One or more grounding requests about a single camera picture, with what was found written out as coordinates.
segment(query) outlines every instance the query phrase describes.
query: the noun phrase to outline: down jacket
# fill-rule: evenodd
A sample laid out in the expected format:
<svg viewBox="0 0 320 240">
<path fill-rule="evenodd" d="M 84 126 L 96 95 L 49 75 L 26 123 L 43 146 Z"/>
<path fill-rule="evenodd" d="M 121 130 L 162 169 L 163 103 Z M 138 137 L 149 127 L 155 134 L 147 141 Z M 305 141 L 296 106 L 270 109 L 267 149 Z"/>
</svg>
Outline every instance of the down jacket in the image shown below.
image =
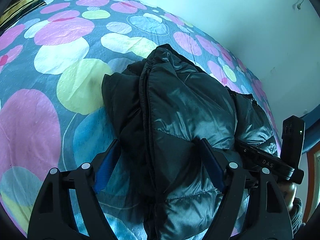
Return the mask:
<svg viewBox="0 0 320 240">
<path fill-rule="evenodd" d="M 102 95 L 145 203 L 148 239 L 188 239 L 212 222 L 221 194 L 196 152 L 201 138 L 240 165 L 235 138 L 277 155 L 252 95 L 224 87 L 168 44 L 123 73 L 105 75 Z"/>
</svg>

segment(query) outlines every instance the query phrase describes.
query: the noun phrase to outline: striped pillow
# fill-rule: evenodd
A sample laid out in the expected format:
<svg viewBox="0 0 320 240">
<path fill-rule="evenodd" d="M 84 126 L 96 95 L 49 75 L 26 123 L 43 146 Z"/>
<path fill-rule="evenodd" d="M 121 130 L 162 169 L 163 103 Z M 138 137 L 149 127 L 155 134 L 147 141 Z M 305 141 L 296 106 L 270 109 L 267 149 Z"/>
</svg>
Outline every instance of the striped pillow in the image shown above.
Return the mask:
<svg viewBox="0 0 320 240">
<path fill-rule="evenodd" d="M 11 0 L 0 18 L 0 35 L 20 18 L 44 5 L 43 0 Z"/>
</svg>

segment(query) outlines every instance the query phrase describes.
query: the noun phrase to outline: black device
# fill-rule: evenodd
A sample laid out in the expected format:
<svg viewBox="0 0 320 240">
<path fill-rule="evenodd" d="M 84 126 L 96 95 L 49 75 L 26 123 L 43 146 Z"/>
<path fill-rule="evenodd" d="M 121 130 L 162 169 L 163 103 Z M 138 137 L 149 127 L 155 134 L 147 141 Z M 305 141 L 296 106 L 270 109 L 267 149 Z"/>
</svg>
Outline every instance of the black device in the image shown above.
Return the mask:
<svg viewBox="0 0 320 240">
<path fill-rule="evenodd" d="M 304 171 L 299 169 L 304 141 L 305 123 L 296 116 L 283 121 L 282 147 L 280 158 L 240 140 L 235 140 L 236 151 L 245 159 L 261 168 L 268 168 L 277 181 L 290 181 L 301 184 Z"/>
<path fill-rule="evenodd" d="M 210 146 L 203 138 L 198 142 L 198 152 L 213 185 L 223 193 L 218 211 L 204 235 L 204 240 L 291 240 L 292 226 L 284 199 L 276 180 L 300 181 L 298 171 L 303 145 L 304 125 L 297 117 L 284 121 L 281 158 L 271 156 L 255 147 L 238 142 L 240 154 L 251 158 L 259 169 L 247 170 L 237 163 L 229 162 L 221 149 Z M 30 240 L 117 240 L 96 198 L 104 189 L 120 157 L 121 146 L 114 140 L 104 153 L 98 154 L 91 163 L 83 163 L 72 171 L 60 172 L 52 168 L 36 199 L 28 228 Z M 79 233 L 72 212 L 68 189 L 75 189 L 80 211 L 89 236 Z M 242 202 L 244 189 L 250 193 L 243 230 L 231 236 Z M 318 233 L 316 222 L 320 208 L 311 223 L 302 229 L 305 234 Z M 299 232 L 294 240 L 303 239 Z"/>
</svg>

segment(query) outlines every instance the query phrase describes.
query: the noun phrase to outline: bed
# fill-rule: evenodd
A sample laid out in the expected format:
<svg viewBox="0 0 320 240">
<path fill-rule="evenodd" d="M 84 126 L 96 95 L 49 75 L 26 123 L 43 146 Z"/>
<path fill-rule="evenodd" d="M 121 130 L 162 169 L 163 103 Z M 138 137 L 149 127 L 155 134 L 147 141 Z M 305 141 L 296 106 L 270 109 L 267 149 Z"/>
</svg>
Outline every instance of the bed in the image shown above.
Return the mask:
<svg viewBox="0 0 320 240">
<path fill-rule="evenodd" d="M 280 153 L 261 82 L 191 23 L 139 0 L 45 2 L 0 37 L 0 202 L 24 235 L 50 168 L 75 169 L 115 138 L 103 108 L 104 74 L 122 72 L 161 44 L 169 43 L 231 90 L 253 94 Z M 86 234 L 76 194 L 70 195 L 79 231 Z M 98 200 L 118 239 L 146 239 L 142 203 L 121 158 Z M 244 198 L 234 234 L 247 203 Z"/>
</svg>

